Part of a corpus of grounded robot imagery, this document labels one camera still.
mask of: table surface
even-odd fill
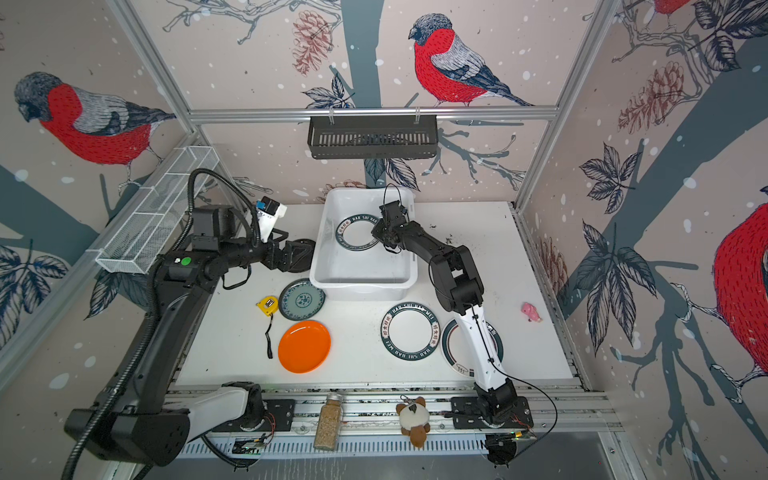
[[[290,232],[291,239],[315,239],[322,213],[323,205],[289,205],[276,227]],[[412,219],[439,240],[450,239],[453,245],[466,245],[471,250],[485,286],[485,318],[502,338],[502,365],[510,375],[526,380],[573,376],[506,203],[416,204]],[[419,279],[403,300],[327,300],[312,319],[330,331],[328,358],[312,372],[288,372],[280,365],[277,347],[282,335],[295,323],[280,312],[275,314],[270,330],[275,358],[268,359],[264,332],[269,320],[256,303],[265,296],[279,296],[285,285],[308,276],[308,271],[283,273],[257,264],[248,283],[240,288],[224,290],[219,285],[176,386],[251,381],[272,388],[412,388],[463,386],[472,381],[450,367],[441,346],[424,359],[407,361],[394,357],[382,344],[382,318],[397,303],[426,305],[438,317],[441,329],[454,318],[453,313],[441,308],[426,263],[421,261]],[[244,278],[244,271],[233,270],[227,274],[227,284]],[[528,321],[520,311],[523,302],[537,308],[541,323]]]

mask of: wallpaper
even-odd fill
[[[1,356],[184,133],[102,0],[3,2],[0,65]],[[84,285],[2,392],[0,478],[61,474],[63,420],[122,359],[142,281],[102,271]],[[99,464],[84,455],[81,473]]]
[[[2,17],[0,354],[182,135],[103,2]]]
[[[337,74],[370,108],[555,104],[595,0],[134,4],[192,108],[304,108]]]
[[[624,0],[525,219],[649,478],[768,474],[768,2]]]
[[[545,121],[439,121],[438,156],[365,161],[315,160],[306,125],[211,124],[204,132],[241,187],[285,204],[322,203],[334,187],[387,183],[413,189],[420,202],[511,201],[545,127]]]

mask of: white plastic bin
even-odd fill
[[[399,197],[408,209],[410,219],[414,220],[413,192],[407,188],[387,189],[386,201]],[[312,258],[310,281],[324,290],[329,300],[401,300],[416,283],[418,266],[413,252],[390,253],[381,243],[368,250],[353,251],[336,241],[336,228],[345,219],[357,214],[380,218],[379,207],[383,200],[382,188],[334,188],[328,193]],[[373,223],[361,221],[353,225],[358,239],[354,244],[372,240],[368,232]]]

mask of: bird illustration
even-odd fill
[[[437,98],[435,106],[444,101],[469,105],[483,97],[503,97],[531,106],[515,97],[509,87],[493,75],[483,57],[464,45],[445,15],[429,13],[419,17],[408,38],[415,40],[416,77],[424,89]]]
[[[21,79],[14,96],[27,122],[37,118],[73,154],[95,164],[125,165],[128,179],[120,190],[138,185],[131,180],[131,162],[143,151],[152,151],[149,140],[161,122],[176,118],[116,95],[73,87],[42,71]]]
[[[760,191],[768,194],[768,187]],[[684,322],[689,320],[691,309],[720,319],[754,360],[752,371],[741,380],[735,380],[722,366],[710,366],[733,384],[736,396],[729,400],[742,403],[744,384],[768,376],[768,204],[760,205],[726,235],[715,253],[713,274],[716,308],[698,306],[690,301],[685,286],[672,285],[683,290],[688,303]]]

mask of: glass jar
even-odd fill
[[[343,414],[342,401],[343,397],[338,393],[331,392],[326,397],[326,404],[320,409],[320,419],[317,422],[315,449],[329,452],[336,450],[336,439],[339,437]]]

